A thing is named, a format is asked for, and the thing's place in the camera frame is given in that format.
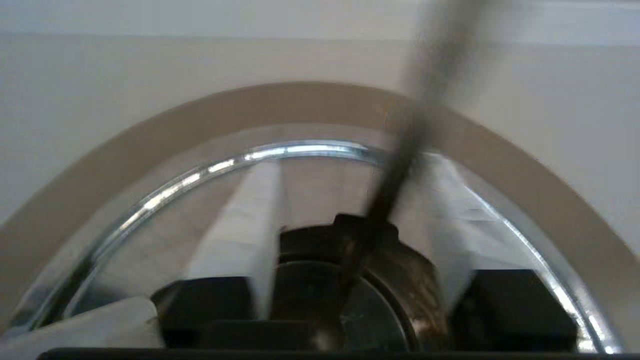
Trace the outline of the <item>tissue-wrapped left gripper left finger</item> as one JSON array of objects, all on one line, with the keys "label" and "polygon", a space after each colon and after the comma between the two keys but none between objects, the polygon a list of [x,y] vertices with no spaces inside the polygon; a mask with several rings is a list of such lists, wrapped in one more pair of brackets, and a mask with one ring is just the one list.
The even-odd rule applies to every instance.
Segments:
[{"label": "tissue-wrapped left gripper left finger", "polygon": [[219,321],[267,321],[272,310],[284,185],[278,161],[252,166],[178,278],[153,294],[168,347],[199,347]]}]

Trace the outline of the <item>tissue-wrapped left gripper right finger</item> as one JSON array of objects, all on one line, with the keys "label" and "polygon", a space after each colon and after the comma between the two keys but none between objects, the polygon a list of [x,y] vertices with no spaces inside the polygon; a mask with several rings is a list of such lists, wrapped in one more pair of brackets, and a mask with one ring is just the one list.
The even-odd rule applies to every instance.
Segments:
[{"label": "tissue-wrapped left gripper right finger", "polygon": [[542,254],[450,160],[425,153],[422,162],[414,184],[458,348],[578,349],[576,307]]}]

